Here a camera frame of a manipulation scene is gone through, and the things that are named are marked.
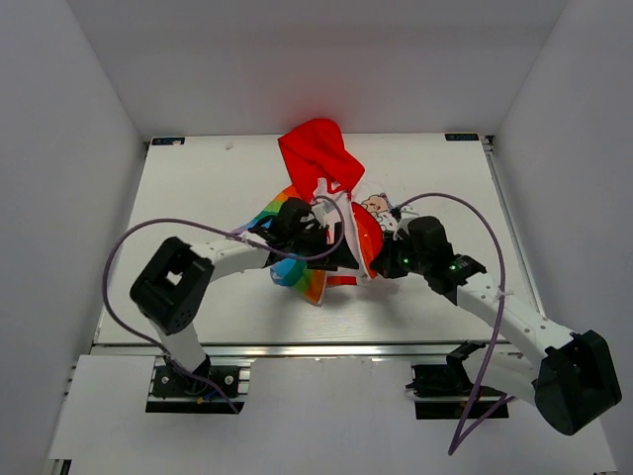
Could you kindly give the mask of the white red cartoon jacket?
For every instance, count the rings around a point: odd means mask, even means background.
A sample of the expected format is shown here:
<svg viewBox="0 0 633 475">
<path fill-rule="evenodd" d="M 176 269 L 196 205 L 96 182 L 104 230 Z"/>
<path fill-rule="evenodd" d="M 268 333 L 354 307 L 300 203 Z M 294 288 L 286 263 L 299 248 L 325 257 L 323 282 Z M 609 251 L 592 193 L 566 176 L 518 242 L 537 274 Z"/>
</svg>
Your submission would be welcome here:
<svg viewBox="0 0 633 475">
<path fill-rule="evenodd" d="M 342 132 L 334 121 L 307 121 L 278 138 L 278 146 L 291 185 L 235 232 L 247 231 L 247 226 L 261 214 L 277 212 L 291 197 L 318 205 L 319 214 L 331 227 L 342 222 L 359 270 L 311 270 L 307 261 L 289 257 L 274 263 L 270 270 L 274 284 L 291 288 L 318 306 L 326 288 L 355 286 L 378 276 L 370 268 L 371 262 L 381 251 L 384 232 L 394 232 L 398 220 L 382 185 L 371 181 L 365 166 L 346 150 Z"/>
</svg>

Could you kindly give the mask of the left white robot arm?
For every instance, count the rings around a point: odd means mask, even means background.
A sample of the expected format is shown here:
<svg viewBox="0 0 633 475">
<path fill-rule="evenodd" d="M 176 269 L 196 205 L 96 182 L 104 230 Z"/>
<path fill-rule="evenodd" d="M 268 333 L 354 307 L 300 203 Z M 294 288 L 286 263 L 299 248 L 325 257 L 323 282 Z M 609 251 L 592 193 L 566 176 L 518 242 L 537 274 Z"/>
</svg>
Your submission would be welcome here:
<svg viewBox="0 0 633 475">
<path fill-rule="evenodd" d="M 178 387 L 197 395 L 209 383 L 208 356 L 193 321 L 210 283 L 286 258 L 309 270 L 357 269 L 358 259 L 346 243 L 347 224 L 340 206 L 328 197 L 318 196 L 313 204 L 289 198 L 278 212 L 262 214 L 239 233 L 218 230 L 221 240 L 195 247 L 179 237 L 166 239 L 136 278 L 130 297 L 178 365 Z"/>
</svg>

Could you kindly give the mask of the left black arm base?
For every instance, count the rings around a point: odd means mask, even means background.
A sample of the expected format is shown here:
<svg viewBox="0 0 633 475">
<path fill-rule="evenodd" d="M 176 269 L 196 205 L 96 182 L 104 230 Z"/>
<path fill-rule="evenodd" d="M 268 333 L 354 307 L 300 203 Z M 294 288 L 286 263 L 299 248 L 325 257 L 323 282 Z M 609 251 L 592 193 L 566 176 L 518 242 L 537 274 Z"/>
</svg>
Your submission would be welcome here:
<svg viewBox="0 0 633 475">
<path fill-rule="evenodd" d="M 149 414 L 238 415 L 245 405 L 250 364 L 230 360 L 212 363 L 203 376 L 182 374 L 171 363 L 156 358 L 150 374 L 145 411 Z"/>
</svg>

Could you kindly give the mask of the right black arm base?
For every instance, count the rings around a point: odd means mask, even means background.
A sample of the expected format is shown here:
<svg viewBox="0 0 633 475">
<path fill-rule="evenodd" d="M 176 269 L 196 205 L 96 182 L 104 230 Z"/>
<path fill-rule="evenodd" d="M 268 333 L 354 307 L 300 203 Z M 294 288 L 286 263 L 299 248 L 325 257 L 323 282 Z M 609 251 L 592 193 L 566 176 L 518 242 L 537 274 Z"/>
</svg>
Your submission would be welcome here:
<svg viewBox="0 0 633 475">
<path fill-rule="evenodd" d="M 465 341 L 440 363 L 418 363 L 411 367 L 412 380 L 406 390 L 413 394 L 415 418 L 419 421 L 459 421 L 475 377 L 468 376 L 463 362 L 474 352 L 485 354 L 486 344 Z"/>
</svg>

